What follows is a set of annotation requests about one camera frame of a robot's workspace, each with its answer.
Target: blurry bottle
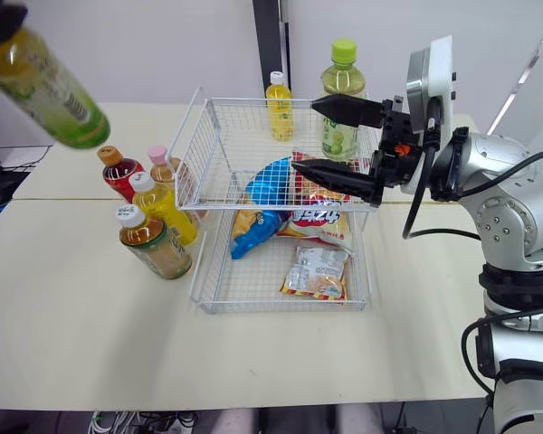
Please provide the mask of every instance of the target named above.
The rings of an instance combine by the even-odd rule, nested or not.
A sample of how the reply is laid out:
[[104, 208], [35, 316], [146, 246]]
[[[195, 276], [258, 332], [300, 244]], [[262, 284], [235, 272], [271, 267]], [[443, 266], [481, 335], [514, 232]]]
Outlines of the blurry bottle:
[[[164, 146], [152, 146], [148, 149], [148, 157], [153, 163], [150, 174], [151, 178], [155, 180], [157, 184], [162, 184], [167, 188], [175, 192], [175, 174], [171, 172], [171, 168], [167, 164], [167, 149]], [[169, 162], [175, 170], [182, 164], [181, 160], [176, 156], [170, 158]], [[188, 167], [185, 165], [181, 171], [181, 179], [179, 185], [179, 191], [184, 194], [195, 194], [197, 183], [194, 177], [191, 175]], [[199, 222], [207, 215], [207, 210], [199, 211], [186, 211], [189, 217], [193, 220], [195, 226], [199, 226]]]
[[123, 196], [127, 202], [132, 203], [135, 190], [130, 186], [129, 177], [136, 172], [145, 171], [141, 163], [131, 158], [123, 158], [114, 146], [103, 146], [97, 155], [105, 165], [102, 169], [102, 178], [110, 188]]
[[[344, 93], [353, 97], [366, 97], [366, 80], [355, 66], [356, 43], [351, 39], [338, 39], [332, 44], [334, 64], [322, 72], [324, 95]], [[330, 160], [344, 161], [357, 151], [357, 128], [341, 125], [329, 118], [322, 119], [322, 151]]]
[[[285, 85], [283, 72], [272, 72], [270, 82], [271, 86], [265, 91], [265, 98], [291, 99], [291, 92]], [[267, 101], [267, 105], [268, 119], [270, 120], [273, 136], [282, 142], [290, 140], [293, 135], [291, 101]]]
[[0, 5], [0, 90], [60, 143], [88, 148], [109, 121], [36, 33], [22, 27], [23, 5]]
[[120, 242], [162, 278], [179, 278], [191, 268], [191, 256], [165, 222], [147, 217], [136, 205], [117, 209]]
[[157, 184], [147, 172], [133, 174], [129, 182], [135, 190], [133, 203], [146, 215], [164, 220], [184, 246], [195, 241], [197, 229], [187, 214], [175, 207], [173, 190]]

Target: snack bag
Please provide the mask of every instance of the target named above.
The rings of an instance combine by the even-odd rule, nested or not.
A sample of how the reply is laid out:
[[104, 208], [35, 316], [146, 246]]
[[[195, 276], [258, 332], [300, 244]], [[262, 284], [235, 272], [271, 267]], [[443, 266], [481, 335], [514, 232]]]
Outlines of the snack bag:
[[296, 257], [280, 292], [324, 300], [345, 299], [342, 277], [348, 253], [323, 247], [298, 247]]
[[[293, 151], [291, 151], [291, 158], [293, 159], [293, 161], [305, 161], [313, 160], [317, 157], [306, 154], [305, 152], [301, 152], [298, 149], [294, 149]], [[349, 195], [331, 192], [330, 190], [306, 179], [306, 177], [300, 172], [296, 172], [294, 178], [295, 192], [304, 204], [306, 204], [306, 201], [311, 201], [310, 203], [314, 203], [313, 201], [316, 197], [331, 198], [335, 201], [340, 202], [349, 202], [351, 200], [351, 197]]]
[[[300, 151], [293, 151], [296, 161], [313, 158]], [[326, 205], [325, 210], [294, 211], [284, 229], [278, 232], [280, 237], [318, 239], [338, 246], [348, 252], [352, 251], [352, 233], [345, 212], [338, 210], [338, 205], [349, 201], [350, 197], [331, 192], [316, 183], [295, 174], [295, 193], [302, 204]]]
[[232, 259], [240, 259], [248, 250], [272, 237], [288, 215], [286, 211], [239, 210], [232, 228]]
[[[282, 205], [287, 201], [290, 180], [290, 158], [285, 157], [265, 166], [245, 187], [243, 203]], [[240, 210], [232, 228], [232, 259], [240, 259], [248, 250], [268, 240], [286, 222], [286, 211]]]

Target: pink bottle cap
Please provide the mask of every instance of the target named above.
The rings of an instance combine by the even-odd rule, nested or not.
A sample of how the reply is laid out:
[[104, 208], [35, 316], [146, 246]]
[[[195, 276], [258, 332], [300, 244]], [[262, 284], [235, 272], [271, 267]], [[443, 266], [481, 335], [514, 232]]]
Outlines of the pink bottle cap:
[[164, 165], [167, 149], [164, 146], [152, 146], [148, 149], [147, 155], [154, 165]]

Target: wire basket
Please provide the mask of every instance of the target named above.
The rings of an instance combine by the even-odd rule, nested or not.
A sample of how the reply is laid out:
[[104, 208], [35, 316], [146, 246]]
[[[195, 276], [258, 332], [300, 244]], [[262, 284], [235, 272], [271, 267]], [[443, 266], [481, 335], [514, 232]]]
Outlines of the wire basket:
[[[187, 126], [189, 113], [200, 101], [199, 88], [193, 97], [181, 128], [169, 149], [173, 156], [181, 131]], [[290, 99], [293, 133], [289, 141], [278, 141], [272, 135], [266, 99], [205, 98], [193, 135], [176, 171], [176, 206], [184, 210], [250, 209], [243, 203], [248, 183], [269, 163], [291, 157], [294, 151], [325, 158], [321, 151], [323, 117], [311, 108], [311, 100]], [[357, 155], [348, 166], [367, 174], [370, 157], [377, 148], [376, 131], [360, 127], [357, 131]], [[258, 209], [308, 210], [325, 209], [321, 203], [308, 204], [302, 198], [306, 191], [295, 192], [294, 170], [285, 203], [262, 203]], [[374, 211], [356, 197], [341, 201], [342, 211]]]
[[364, 248], [360, 214], [346, 214], [352, 231], [352, 253], [344, 270], [346, 300], [319, 300], [312, 296], [283, 294], [280, 287], [296, 259], [296, 246], [318, 247], [302, 239], [273, 237], [250, 250], [242, 259], [231, 259], [230, 239], [235, 211], [218, 216], [213, 248], [201, 259], [190, 288], [191, 298], [209, 313], [359, 311], [372, 292], [371, 261]]

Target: white bottle cap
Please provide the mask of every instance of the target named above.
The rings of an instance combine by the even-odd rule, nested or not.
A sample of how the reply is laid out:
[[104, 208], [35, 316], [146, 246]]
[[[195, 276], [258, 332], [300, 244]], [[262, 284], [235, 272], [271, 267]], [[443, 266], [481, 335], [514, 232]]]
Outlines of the white bottle cap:
[[123, 228], [135, 228], [145, 221], [145, 213], [136, 205], [123, 205], [115, 212]]
[[148, 192], [155, 188], [155, 181], [147, 172], [136, 172], [129, 178], [129, 184], [137, 193]]
[[271, 84], [284, 84], [283, 82], [283, 72], [274, 71], [270, 73], [270, 82]]

